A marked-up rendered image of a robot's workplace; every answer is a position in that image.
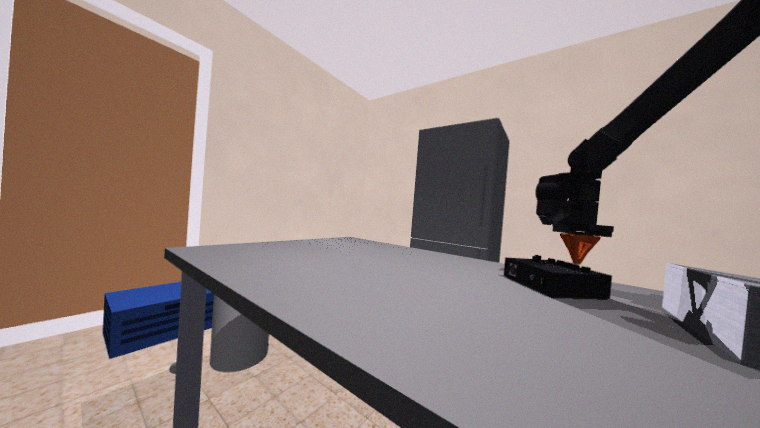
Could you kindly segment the black lighting desk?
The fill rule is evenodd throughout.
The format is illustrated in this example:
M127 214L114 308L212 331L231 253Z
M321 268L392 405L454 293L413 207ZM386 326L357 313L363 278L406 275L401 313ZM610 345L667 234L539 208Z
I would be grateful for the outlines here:
M505 257L504 276L549 297L610 299L612 275L562 260L543 260L540 255Z

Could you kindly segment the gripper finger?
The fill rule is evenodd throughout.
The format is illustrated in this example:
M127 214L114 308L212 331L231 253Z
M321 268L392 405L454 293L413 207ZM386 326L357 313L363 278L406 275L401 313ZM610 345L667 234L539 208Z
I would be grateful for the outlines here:
M569 234L570 245L573 255L574 264L581 264L588 252L599 242L601 237L589 235ZM581 254L579 254L580 241L587 241Z
M567 247L567 249L569 251L569 254L571 256L571 259L572 259L572 261L574 263L573 255L572 255L572 250L571 250L571 245L570 245L569 233L560 233L560 236L561 236L561 238L562 238L565 246ZM581 254L581 252L582 252L583 248L585 247L586 243L587 243L587 241L581 241L580 242L579 254Z

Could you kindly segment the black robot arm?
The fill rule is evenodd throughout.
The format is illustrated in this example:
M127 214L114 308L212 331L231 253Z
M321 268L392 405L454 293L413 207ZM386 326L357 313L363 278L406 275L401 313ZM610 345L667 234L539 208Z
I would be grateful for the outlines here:
M620 114L569 154L570 172L539 179L536 214L542 224L594 224L596 203L591 202L599 201L601 181L596 179L602 171L759 36L760 0L740 0Z

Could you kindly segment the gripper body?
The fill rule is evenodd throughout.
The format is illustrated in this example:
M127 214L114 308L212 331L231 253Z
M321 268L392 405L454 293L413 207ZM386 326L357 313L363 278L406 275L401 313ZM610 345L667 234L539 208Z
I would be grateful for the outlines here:
M552 231L576 234L576 235L612 237L614 226L597 225L599 202L591 202L591 203L596 203L594 224L557 222L556 224L552 224L552 227L553 227ZM597 226L594 226L594 225L597 225ZM582 232L577 232L577 231L582 231Z

